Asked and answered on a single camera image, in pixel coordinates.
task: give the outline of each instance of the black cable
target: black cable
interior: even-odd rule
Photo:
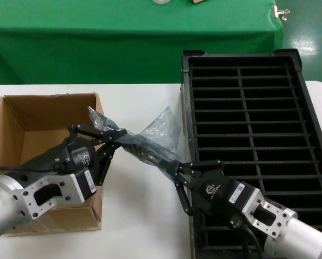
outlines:
[[[36,172],[36,173],[47,173],[52,172],[53,168],[22,168],[15,166],[0,166],[0,171],[16,171],[16,172]]]
[[[252,239],[252,242],[256,246],[258,259],[263,259],[262,248],[260,247],[260,244],[259,244],[259,241],[257,240],[256,235],[247,226],[244,228],[244,230],[246,231],[246,233],[249,235],[249,237]]]

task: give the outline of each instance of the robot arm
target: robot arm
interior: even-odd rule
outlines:
[[[102,132],[85,125],[68,130],[70,137],[60,145],[17,168],[0,167],[10,170],[0,175],[0,236],[25,227],[56,205],[85,202],[103,184],[119,147],[114,140],[126,130]]]
[[[185,213],[202,211],[219,219],[253,243],[259,258],[262,245],[270,256],[322,259],[321,232],[297,220],[296,212],[265,198],[259,189],[225,176],[221,160],[167,161],[146,146],[117,143],[125,129],[103,132],[74,125],[69,131],[70,137],[60,145],[0,175],[0,236],[25,227],[56,205],[83,203],[103,184],[114,152],[122,145],[164,169]]]

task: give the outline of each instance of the white label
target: white label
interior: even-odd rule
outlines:
[[[86,171],[84,172],[84,174],[85,174],[85,177],[86,177],[87,183],[89,184],[89,187],[90,187],[91,193],[96,192],[96,187],[95,187],[94,181],[92,180],[92,177],[91,177],[90,171],[89,171],[89,170],[86,170]]]
[[[236,202],[236,200],[237,200],[237,198],[240,196],[240,194],[241,194],[241,192],[242,192],[243,188],[245,188],[245,185],[243,185],[242,183],[240,183],[240,184],[237,186],[236,190],[234,191],[234,193],[232,194],[232,196],[231,196],[231,197],[230,197],[230,199],[229,199],[229,201],[230,201],[231,203],[235,203],[235,202]]]

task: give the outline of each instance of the cardboard box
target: cardboard box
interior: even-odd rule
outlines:
[[[1,97],[0,166],[18,166],[60,144],[69,136],[69,125],[92,125],[87,106],[102,112],[98,94]],[[101,194],[98,188],[83,204],[56,206],[25,229],[12,230],[9,235],[101,229]]]

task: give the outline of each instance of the metal clip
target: metal clip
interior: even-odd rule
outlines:
[[[272,14],[274,18],[281,18],[282,20],[286,21],[287,18],[284,15],[288,13],[290,13],[290,10],[288,9],[278,10],[276,5],[272,6]]]

